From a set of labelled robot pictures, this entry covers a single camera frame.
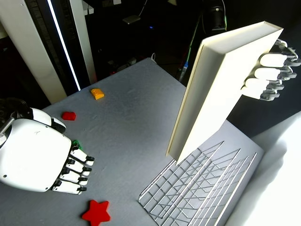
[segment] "gray tabletop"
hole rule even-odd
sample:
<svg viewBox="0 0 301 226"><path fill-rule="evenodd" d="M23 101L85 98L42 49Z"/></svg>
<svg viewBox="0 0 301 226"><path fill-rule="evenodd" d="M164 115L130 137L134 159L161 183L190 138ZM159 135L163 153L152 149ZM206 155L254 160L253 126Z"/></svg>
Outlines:
<svg viewBox="0 0 301 226"><path fill-rule="evenodd" d="M94 100L92 88L105 97ZM155 226L137 198L171 161L165 153L184 92L181 83L146 59L46 108L58 119L65 111L77 115L76 121L64 121L65 134L95 157L87 191L34 193L0 183L0 225L87 226L80 216L94 199L110 202L111 221L103 225ZM261 150L227 121L205 145L222 139L229 148ZM35 170L28 180L34 180Z"/></svg>

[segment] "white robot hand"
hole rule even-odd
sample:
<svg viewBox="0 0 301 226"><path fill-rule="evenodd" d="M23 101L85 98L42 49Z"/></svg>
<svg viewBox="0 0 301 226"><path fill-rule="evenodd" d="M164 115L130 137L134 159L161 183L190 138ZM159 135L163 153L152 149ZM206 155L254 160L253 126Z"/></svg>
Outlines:
<svg viewBox="0 0 301 226"><path fill-rule="evenodd" d="M255 99L272 101L283 90L283 81L296 78L292 67L300 66L301 60L295 50L278 39L271 51L259 58L259 64L252 70L242 87L242 94Z"/></svg>
<svg viewBox="0 0 301 226"><path fill-rule="evenodd" d="M66 126L58 119L11 103L0 101L0 181L35 192L85 191L94 158L62 134Z"/></svg>

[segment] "metal wire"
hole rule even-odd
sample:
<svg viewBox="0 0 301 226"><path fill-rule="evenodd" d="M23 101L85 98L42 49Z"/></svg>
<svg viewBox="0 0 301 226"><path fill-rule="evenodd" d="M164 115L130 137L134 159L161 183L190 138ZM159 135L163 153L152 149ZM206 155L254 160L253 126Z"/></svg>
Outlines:
<svg viewBox="0 0 301 226"><path fill-rule="evenodd" d="M216 225L250 168L240 149L221 151L224 142L171 161L141 192L138 202L159 226Z"/></svg>

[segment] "red star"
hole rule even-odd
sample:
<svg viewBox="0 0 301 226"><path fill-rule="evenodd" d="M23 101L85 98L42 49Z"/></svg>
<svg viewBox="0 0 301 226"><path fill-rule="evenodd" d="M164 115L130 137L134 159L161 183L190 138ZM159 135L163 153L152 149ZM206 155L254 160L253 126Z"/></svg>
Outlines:
<svg viewBox="0 0 301 226"><path fill-rule="evenodd" d="M81 218L90 221L91 226L99 226L100 223L109 221L111 219L107 212L108 207L108 201L98 203L95 200L91 200L90 209L84 213Z"/></svg>

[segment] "book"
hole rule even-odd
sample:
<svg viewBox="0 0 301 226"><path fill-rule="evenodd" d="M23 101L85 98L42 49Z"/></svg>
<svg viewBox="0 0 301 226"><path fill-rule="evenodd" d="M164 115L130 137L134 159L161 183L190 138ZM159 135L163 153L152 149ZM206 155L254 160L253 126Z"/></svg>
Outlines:
<svg viewBox="0 0 301 226"><path fill-rule="evenodd" d="M264 21L201 42L166 155L178 164L218 131L258 58L282 31Z"/></svg>

